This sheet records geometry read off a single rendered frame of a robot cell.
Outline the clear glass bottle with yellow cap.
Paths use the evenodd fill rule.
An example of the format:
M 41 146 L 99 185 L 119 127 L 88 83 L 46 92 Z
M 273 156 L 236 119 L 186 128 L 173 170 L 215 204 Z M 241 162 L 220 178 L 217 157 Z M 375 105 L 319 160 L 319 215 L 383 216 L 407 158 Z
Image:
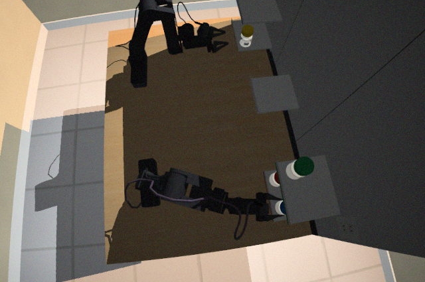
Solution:
M 251 25 L 244 25 L 240 36 L 240 45 L 242 47 L 249 47 L 252 41 L 254 28 Z

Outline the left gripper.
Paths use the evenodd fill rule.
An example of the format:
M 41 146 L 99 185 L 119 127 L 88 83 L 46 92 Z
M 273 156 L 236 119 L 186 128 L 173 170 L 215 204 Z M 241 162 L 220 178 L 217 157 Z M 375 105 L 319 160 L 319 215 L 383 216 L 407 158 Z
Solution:
M 202 33 L 204 32 L 203 31 L 203 26 L 201 26 L 200 25 L 200 27 L 198 28 L 198 30 L 197 30 L 197 35 L 198 35 L 198 37 L 197 37 L 197 35 L 195 35 L 195 46 L 196 46 L 196 48 L 199 48 L 199 47 L 204 47 L 204 46 L 207 46 L 207 50 L 208 50 L 208 52 L 211 52 L 211 50 L 212 50 L 212 53 L 216 53 L 218 50 L 220 50 L 222 47 L 224 47 L 224 46 L 226 46 L 226 45 L 228 45 L 228 42 L 223 42 L 223 41 L 213 41 L 213 44 L 212 44 L 212 39 L 214 38 L 214 37 L 216 37 L 216 36 L 220 36 L 220 35 L 223 35 L 223 34 L 225 34 L 226 33 L 226 31 L 223 31 L 223 30 L 220 30 L 220 29 L 217 29 L 217 28 L 215 28 L 215 27 L 212 27 L 212 26 L 209 26 L 210 27 L 210 31 L 209 31 L 209 33 L 207 34 L 207 36 L 206 37 L 201 37 L 201 35 L 202 35 Z M 213 31 L 218 31 L 218 32 L 220 32 L 220 33 L 215 33 L 215 34 L 213 34 Z M 209 49 L 208 49 L 208 44 L 209 44 Z M 217 47 L 217 45 L 220 45 L 220 44 L 223 44 L 223 45 L 221 45 L 221 46 L 219 46 L 219 47 Z M 216 48 L 215 48 L 216 47 Z

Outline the white bottle with green cap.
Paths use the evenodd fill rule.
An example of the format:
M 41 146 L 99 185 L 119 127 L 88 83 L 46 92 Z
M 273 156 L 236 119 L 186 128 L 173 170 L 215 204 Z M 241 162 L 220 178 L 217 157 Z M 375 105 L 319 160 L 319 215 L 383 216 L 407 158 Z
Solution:
M 309 157 L 300 157 L 286 167 L 286 174 L 291 179 L 299 179 L 314 170 L 314 163 Z

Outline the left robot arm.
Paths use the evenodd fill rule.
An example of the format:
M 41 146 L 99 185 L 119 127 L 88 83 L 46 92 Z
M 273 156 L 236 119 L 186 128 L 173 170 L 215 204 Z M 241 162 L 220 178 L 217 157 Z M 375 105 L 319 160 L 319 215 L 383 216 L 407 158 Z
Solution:
M 129 42 L 128 60 L 131 59 L 129 63 L 131 64 L 132 84 L 145 82 L 144 49 L 153 22 L 162 22 L 169 54 L 183 53 L 180 41 L 183 42 L 185 49 L 195 48 L 194 26 L 190 23 L 185 23 L 179 29 L 176 28 L 174 10 L 171 4 L 166 1 L 170 1 L 173 5 L 172 0 L 139 0 L 137 24 L 133 38 Z

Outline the bottle with dark blue cap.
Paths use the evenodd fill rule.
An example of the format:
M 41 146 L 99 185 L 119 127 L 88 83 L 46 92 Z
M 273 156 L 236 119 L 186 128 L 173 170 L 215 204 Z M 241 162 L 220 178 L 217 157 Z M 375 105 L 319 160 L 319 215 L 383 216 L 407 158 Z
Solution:
M 276 209 L 276 212 L 277 212 L 278 214 L 286 215 L 285 210 L 284 210 L 284 203 L 283 203 L 283 200 L 278 201 L 278 202 L 276 203 L 276 205 L 275 205 L 275 209 Z

